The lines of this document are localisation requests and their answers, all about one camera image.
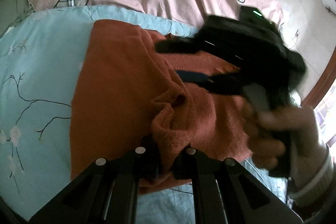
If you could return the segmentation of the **right forearm with sleeve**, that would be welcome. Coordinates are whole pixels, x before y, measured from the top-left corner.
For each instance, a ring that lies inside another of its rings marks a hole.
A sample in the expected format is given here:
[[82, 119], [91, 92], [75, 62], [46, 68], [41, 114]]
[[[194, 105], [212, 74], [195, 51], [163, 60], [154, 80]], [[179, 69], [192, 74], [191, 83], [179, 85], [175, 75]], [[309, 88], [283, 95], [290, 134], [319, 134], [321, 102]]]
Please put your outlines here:
[[311, 223], [335, 202], [335, 163], [330, 148], [322, 143], [309, 157], [295, 157], [287, 194], [292, 210]]

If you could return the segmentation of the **person's right hand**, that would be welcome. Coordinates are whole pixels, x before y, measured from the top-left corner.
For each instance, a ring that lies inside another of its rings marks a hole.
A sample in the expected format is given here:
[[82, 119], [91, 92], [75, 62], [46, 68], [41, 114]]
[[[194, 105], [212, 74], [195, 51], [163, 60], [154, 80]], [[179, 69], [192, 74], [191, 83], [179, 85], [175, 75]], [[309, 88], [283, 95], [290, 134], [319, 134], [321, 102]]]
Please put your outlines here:
[[327, 157], [327, 146], [321, 140], [314, 110], [309, 106], [280, 107], [275, 111], [257, 112], [246, 102], [241, 115], [247, 146], [254, 164], [273, 170], [278, 158], [287, 151], [282, 141], [288, 138], [291, 148], [290, 177], [297, 188], [303, 188], [321, 169]]

